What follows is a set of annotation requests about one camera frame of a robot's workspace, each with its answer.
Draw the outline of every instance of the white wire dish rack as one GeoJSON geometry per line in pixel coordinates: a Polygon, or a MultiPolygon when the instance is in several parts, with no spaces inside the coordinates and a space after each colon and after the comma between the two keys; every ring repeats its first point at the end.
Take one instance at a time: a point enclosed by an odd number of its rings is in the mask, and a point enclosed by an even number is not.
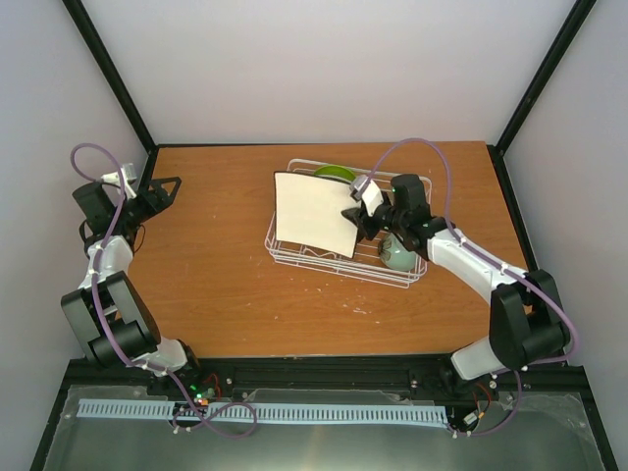
{"type": "MultiPolygon", "coordinates": [[[[313,160],[293,159],[288,163],[288,171],[300,174],[313,174],[324,165],[329,164],[313,160]]],[[[369,173],[368,170],[347,168],[357,176],[369,173]]],[[[391,178],[396,175],[398,174],[377,172],[373,180],[377,182],[382,190],[390,193],[391,178]]],[[[425,177],[421,177],[421,181],[425,186],[425,193],[429,203],[432,196],[432,181],[425,177]]],[[[358,243],[355,247],[353,258],[346,258],[337,253],[308,247],[307,245],[278,241],[275,237],[275,216],[273,214],[264,245],[277,263],[317,270],[319,272],[334,273],[344,277],[398,288],[408,288],[411,283],[418,281],[427,272],[427,263],[421,257],[417,257],[414,268],[409,272],[399,272],[386,267],[378,254],[378,244],[381,240],[379,236],[373,240],[364,239],[358,243]]]]}

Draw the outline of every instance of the wooden table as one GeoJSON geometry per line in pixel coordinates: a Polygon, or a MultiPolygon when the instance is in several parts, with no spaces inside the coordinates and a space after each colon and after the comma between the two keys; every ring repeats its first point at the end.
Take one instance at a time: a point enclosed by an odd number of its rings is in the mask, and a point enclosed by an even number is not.
{"type": "MultiPolygon", "coordinates": [[[[162,334],[203,357],[444,352],[485,336],[487,304],[435,265],[402,289],[279,265],[264,248],[276,170],[293,158],[370,168],[388,147],[161,149],[153,177],[178,176],[183,184],[173,206],[145,225],[131,280],[162,334]]],[[[452,171],[453,222],[525,266],[486,144],[441,147],[452,171]]],[[[445,172],[430,148],[401,147],[381,170],[429,177],[432,212],[442,215],[445,172]]]]}

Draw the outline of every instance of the purple cable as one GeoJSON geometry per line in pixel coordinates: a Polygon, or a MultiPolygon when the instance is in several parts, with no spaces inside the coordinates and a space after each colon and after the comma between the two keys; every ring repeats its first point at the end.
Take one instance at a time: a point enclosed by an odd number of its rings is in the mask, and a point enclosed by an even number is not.
{"type": "MultiPolygon", "coordinates": [[[[445,223],[447,224],[447,228],[449,229],[449,232],[453,235],[453,237],[458,242],[460,242],[471,253],[473,253],[480,259],[484,260],[486,263],[488,263],[492,267],[498,270],[502,270],[501,264],[499,262],[494,260],[492,257],[482,253],[480,250],[478,250],[474,246],[462,241],[462,238],[460,237],[460,235],[454,230],[453,224],[451,223],[451,219],[449,218],[449,204],[451,201],[451,169],[449,167],[449,163],[445,155],[434,142],[431,142],[427,139],[422,139],[420,137],[410,137],[408,139],[400,140],[397,144],[393,145],[389,150],[387,150],[386,153],[382,157],[380,157],[380,160],[377,161],[377,163],[375,164],[375,167],[373,167],[373,170],[371,170],[371,172],[369,173],[367,177],[365,187],[373,179],[375,173],[379,169],[380,165],[382,165],[382,163],[386,160],[386,158],[395,149],[399,148],[403,144],[407,144],[410,142],[418,142],[418,143],[429,145],[436,151],[436,153],[441,158],[441,161],[443,162],[443,166],[445,167],[446,182],[447,182],[447,189],[445,193],[445,223]]],[[[567,329],[569,330],[569,333],[571,334],[572,343],[571,343],[571,349],[569,350],[568,353],[564,355],[560,355],[560,356],[555,356],[552,358],[544,358],[542,360],[537,360],[533,362],[533,364],[556,363],[559,361],[566,361],[569,358],[571,358],[571,356],[573,356],[580,348],[580,336],[578,335],[578,330],[576,329],[576,326],[574,326],[574,324],[571,322],[571,319],[567,317],[565,312],[549,296],[547,296],[544,292],[542,292],[540,289],[538,289],[528,280],[526,280],[523,277],[520,277],[519,275],[517,275],[516,273],[512,272],[511,270],[507,268],[503,269],[503,272],[510,278],[516,280],[521,285],[526,287],[529,291],[533,292],[540,299],[542,299],[558,315],[560,320],[565,324],[565,326],[567,326],[567,329]]]]}
{"type": "MultiPolygon", "coordinates": [[[[118,355],[120,360],[125,365],[127,365],[128,367],[139,367],[139,368],[146,367],[146,368],[150,368],[152,370],[157,370],[158,371],[158,370],[160,370],[162,368],[159,365],[154,365],[154,364],[151,364],[149,362],[133,362],[133,361],[131,361],[127,357],[125,352],[122,350],[122,348],[116,342],[116,338],[114,337],[113,333],[111,332],[111,328],[109,327],[109,323],[107,322],[107,318],[105,317],[105,313],[104,313],[104,311],[102,309],[102,303],[100,302],[100,294],[98,293],[98,268],[100,267],[100,258],[102,257],[102,253],[104,251],[104,248],[107,245],[107,242],[109,241],[109,238],[111,237],[112,232],[116,228],[116,223],[118,222],[118,219],[120,218],[120,213],[122,212],[123,205],[125,204],[125,196],[126,196],[125,195],[125,186],[122,184],[123,181],[124,181],[124,175],[123,175],[123,171],[122,171],[122,166],[120,165],[118,160],[111,154],[111,152],[109,152],[107,149],[105,149],[104,147],[101,147],[98,144],[92,144],[92,143],[86,142],[86,143],[79,144],[79,145],[75,146],[75,148],[72,149],[72,152],[70,153],[70,162],[72,164],[72,168],[75,169],[75,171],[80,176],[82,176],[84,179],[89,180],[90,182],[97,182],[97,179],[94,179],[94,178],[90,177],[89,175],[85,174],[77,166],[77,152],[79,150],[83,149],[83,148],[96,149],[96,150],[99,150],[100,152],[102,152],[114,164],[114,166],[116,167],[116,171],[118,172],[118,177],[119,177],[120,183],[121,183],[121,185],[120,185],[120,197],[118,198],[118,202],[116,204],[116,212],[114,213],[114,217],[111,220],[111,223],[109,224],[109,228],[107,229],[107,232],[105,233],[105,236],[100,241],[100,248],[96,251],[96,254],[94,255],[94,262],[93,262],[93,266],[92,266],[92,269],[93,269],[94,273],[91,275],[91,295],[92,295],[92,297],[94,299],[94,307],[96,309],[96,314],[98,316],[98,321],[100,322],[102,330],[105,333],[105,336],[107,337],[107,340],[111,344],[111,347],[114,349],[114,351],[116,352],[116,354],[118,355]]],[[[170,371],[168,369],[165,369],[164,372],[166,374],[168,374],[168,376],[170,376],[172,378],[172,380],[175,382],[175,384],[181,390],[181,392],[183,394],[183,397],[185,397],[185,400],[187,401],[190,409],[194,412],[194,414],[200,420],[201,423],[199,425],[204,425],[205,427],[209,428],[210,430],[212,430],[216,434],[218,434],[218,435],[220,435],[222,437],[229,438],[229,439],[243,439],[244,437],[248,437],[249,435],[251,435],[253,433],[253,431],[257,427],[257,413],[255,412],[255,409],[250,404],[240,403],[240,402],[230,402],[230,403],[224,405],[223,407],[219,408],[218,410],[216,410],[210,417],[205,419],[205,417],[203,417],[202,412],[196,407],[196,404],[194,404],[194,401],[192,400],[192,398],[189,396],[189,394],[185,390],[185,386],[179,380],[179,378],[177,378],[177,376],[172,371],[170,371]],[[216,417],[218,414],[222,413],[224,410],[226,410],[226,409],[228,409],[230,407],[235,407],[235,406],[245,407],[245,408],[247,408],[247,409],[249,409],[251,411],[251,414],[253,416],[253,425],[251,426],[250,429],[248,429],[246,432],[244,432],[241,435],[231,435],[231,434],[226,434],[226,433],[216,429],[213,425],[211,425],[211,423],[210,423],[211,419],[216,417]]]]}
{"type": "MultiPolygon", "coordinates": [[[[503,419],[501,422],[499,422],[497,425],[495,425],[491,429],[484,430],[482,432],[471,432],[471,437],[486,437],[488,435],[492,435],[495,432],[498,432],[501,429],[503,429],[514,418],[515,414],[519,410],[519,405],[521,404],[521,395],[523,394],[523,388],[521,386],[521,376],[519,376],[519,372],[512,370],[512,373],[514,374],[514,377],[517,380],[517,398],[516,398],[516,402],[514,403],[514,406],[512,407],[512,410],[506,416],[505,419],[503,419]]],[[[457,434],[457,431],[452,429],[449,424],[447,424],[447,429],[453,434],[457,434]]]]}

